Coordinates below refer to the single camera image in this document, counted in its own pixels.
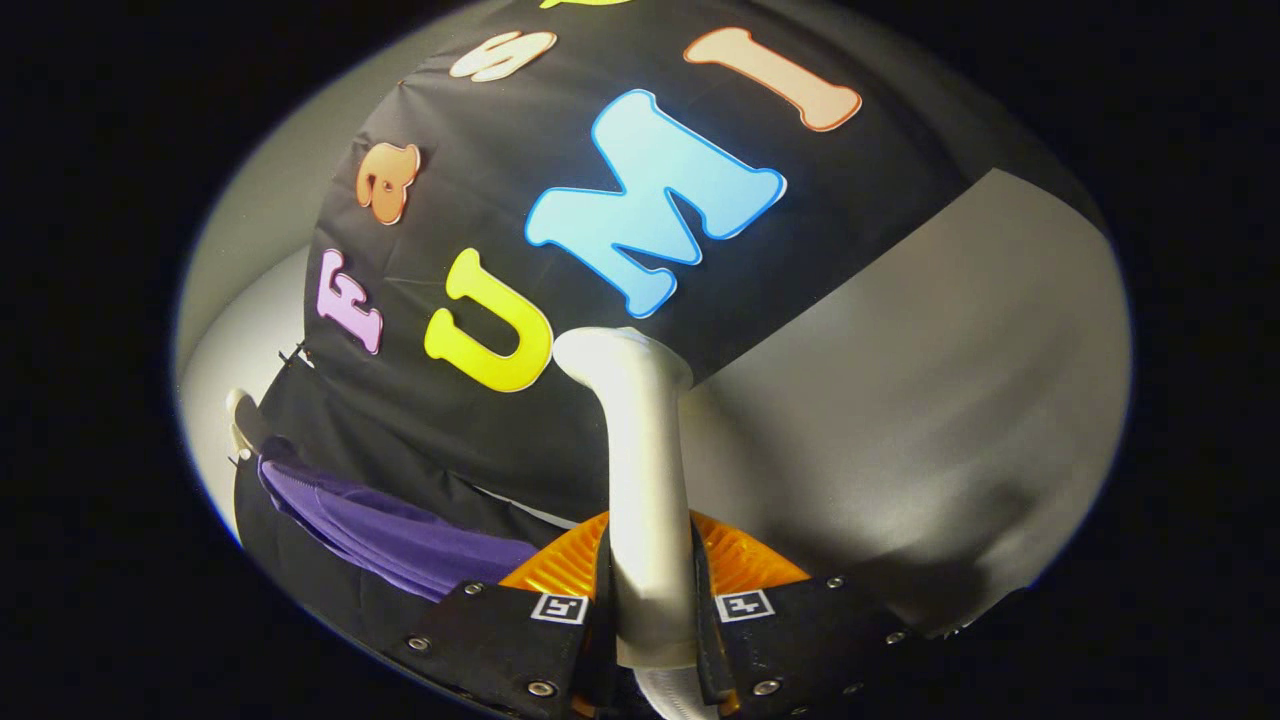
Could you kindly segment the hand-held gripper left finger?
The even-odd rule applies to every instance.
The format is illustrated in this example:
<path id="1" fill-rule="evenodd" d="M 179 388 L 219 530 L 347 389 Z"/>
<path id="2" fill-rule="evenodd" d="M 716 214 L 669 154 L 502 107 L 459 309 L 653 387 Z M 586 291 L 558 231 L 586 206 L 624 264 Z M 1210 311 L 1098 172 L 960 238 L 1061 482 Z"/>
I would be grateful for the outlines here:
<path id="1" fill-rule="evenodd" d="M 467 580 L 404 635 L 404 669 L 515 719 L 616 708 L 609 515 L 567 530 L 500 582 Z"/>

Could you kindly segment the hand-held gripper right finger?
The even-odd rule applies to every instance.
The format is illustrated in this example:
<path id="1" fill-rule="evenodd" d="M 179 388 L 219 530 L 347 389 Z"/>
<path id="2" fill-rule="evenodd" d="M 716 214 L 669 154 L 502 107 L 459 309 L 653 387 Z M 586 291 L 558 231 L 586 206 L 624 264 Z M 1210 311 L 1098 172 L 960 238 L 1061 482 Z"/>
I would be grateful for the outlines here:
<path id="1" fill-rule="evenodd" d="M 928 637 L 845 571 L 813 575 L 691 515 L 695 696 L 716 719 L 815 717 L 908 675 Z"/>

